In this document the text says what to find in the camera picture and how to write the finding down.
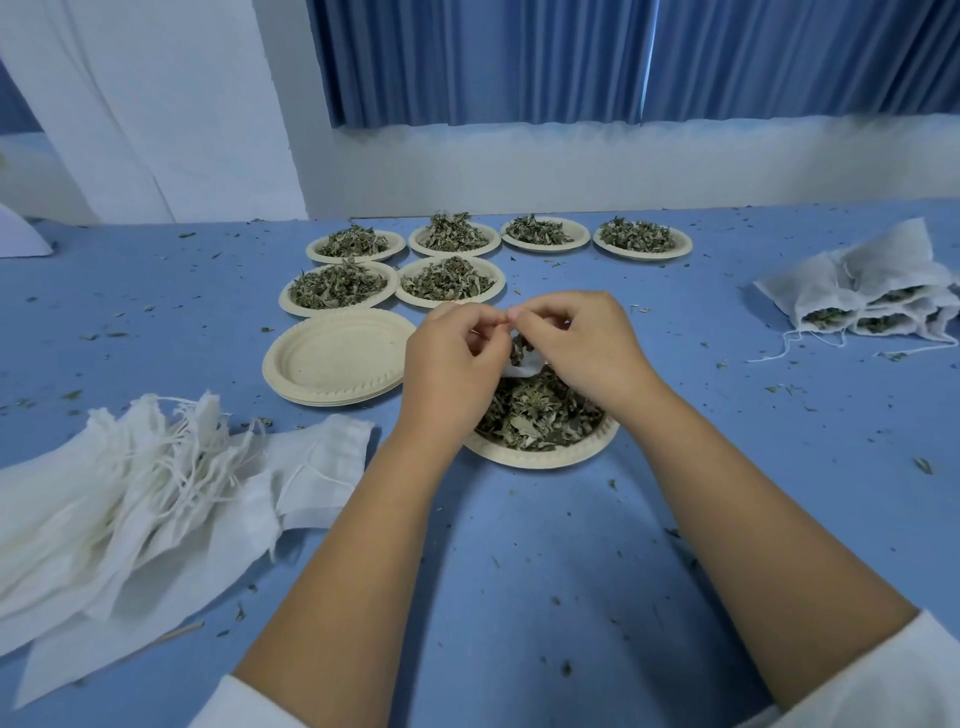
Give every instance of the blue curtain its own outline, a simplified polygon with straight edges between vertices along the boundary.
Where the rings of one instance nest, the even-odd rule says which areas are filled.
[[[42,129],[0,61],[0,134],[40,132]]]
[[[956,0],[660,0],[644,121],[960,111]]]
[[[657,0],[313,0],[334,126],[640,120]]]

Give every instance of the blue tabletop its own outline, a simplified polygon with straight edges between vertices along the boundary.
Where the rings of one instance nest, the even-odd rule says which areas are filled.
[[[665,379],[870,566],[960,634],[960,349],[891,362],[872,354],[923,342],[850,337],[835,349],[809,339],[776,361],[745,362],[779,352],[789,328],[751,281],[917,215],[938,259],[960,268],[956,200],[658,210],[642,217],[688,233],[691,255],[649,264],[592,245],[557,255],[502,247],[487,256],[509,281],[493,303],[601,288],[634,305],[637,334]],[[611,217],[566,216],[591,230]],[[478,218],[498,229],[508,219]],[[423,220],[372,223],[406,235]],[[83,427],[81,411],[119,413],[148,392],[196,399],[210,390],[236,424],[269,417],[274,431],[322,420],[327,410],[276,396],[260,363],[297,322],[276,300],[313,265],[306,244],[344,224],[39,224],[57,244],[52,257],[0,260],[0,467],[60,445]],[[387,307],[422,318],[396,299]],[[75,390],[77,400],[63,398]],[[340,411],[388,433],[398,405],[397,389]],[[461,452],[434,504],[392,723],[731,726],[760,710],[769,698],[697,563],[664,532],[673,525],[622,430],[593,459],[554,472],[514,471]],[[0,658],[0,724],[187,725],[321,538],[285,534],[275,564],[261,559],[188,620],[202,628],[15,713],[7,706],[26,648]]]

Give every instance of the plate of dried herbs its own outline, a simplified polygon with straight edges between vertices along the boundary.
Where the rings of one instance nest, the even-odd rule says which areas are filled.
[[[284,331],[263,358],[263,378],[286,400],[315,407],[354,404],[403,380],[407,339],[416,330],[378,308],[350,308]]]
[[[330,263],[287,283],[280,291],[280,308],[295,316],[371,308],[393,296],[399,284],[399,274],[386,263]]]
[[[593,242],[608,253],[635,260],[666,260],[693,250],[690,236],[676,228],[623,217],[601,225],[593,234]]]
[[[500,229],[503,242],[537,253],[572,251],[587,245],[590,231],[580,223],[563,217],[524,215]]]
[[[396,297],[421,308],[436,308],[445,301],[489,301],[507,284],[503,271],[478,257],[428,257],[408,263],[399,273]]]
[[[411,232],[408,242],[421,255],[483,255],[499,247],[500,235],[472,222],[468,212],[438,212],[429,225]]]
[[[351,257],[354,263],[367,263],[396,255],[406,245],[403,235],[350,223],[349,228],[314,240],[306,247],[306,256],[319,263],[339,263]]]
[[[587,460],[605,448],[619,428],[547,364],[534,376],[501,378],[490,407],[464,445],[501,465],[545,470]]]

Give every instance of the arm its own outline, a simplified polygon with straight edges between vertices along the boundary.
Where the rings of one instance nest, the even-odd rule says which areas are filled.
[[[917,615],[657,376],[609,295],[549,294],[510,316],[560,377],[643,449],[782,709]],[[549,316],[569,328],[541,318]]]
[[[430,501],[490,404],[510,355],[505,322],[451,304],[411,336],[393,434],[234,671],[307,725],[387,723]]]

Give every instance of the stack of empty tea bags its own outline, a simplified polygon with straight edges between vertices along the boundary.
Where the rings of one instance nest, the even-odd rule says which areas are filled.
[[[950,291],[953,283],[953,273],[933,260],[919,217],[849,250],[817,254],[755,285],[790,318],[794,328],[785,337],[805,331],[915,333],[956,346],[947,333],[948,321],[960,313],[960,298]]]
[[[91,410],[0,470],[0,655],[34,641],[19,707],[125,657],[226,590],[287,528],[330,527],[372,425],[342,415],[230,436],[219,398]]]

